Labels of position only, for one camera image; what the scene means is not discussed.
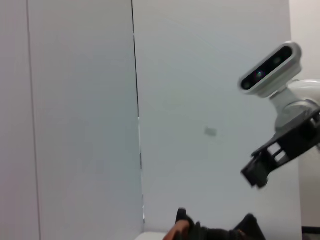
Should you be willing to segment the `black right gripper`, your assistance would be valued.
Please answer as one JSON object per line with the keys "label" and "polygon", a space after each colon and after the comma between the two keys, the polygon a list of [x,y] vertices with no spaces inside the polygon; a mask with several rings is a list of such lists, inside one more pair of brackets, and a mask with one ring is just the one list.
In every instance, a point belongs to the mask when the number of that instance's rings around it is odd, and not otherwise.
{"label": "black right gripper", "polygon": [[271,172],[283,167],[320,143],[320,108],[295,111],[294,128],[277,132],[252,153],[241,170],[252,187],[264,188]]}

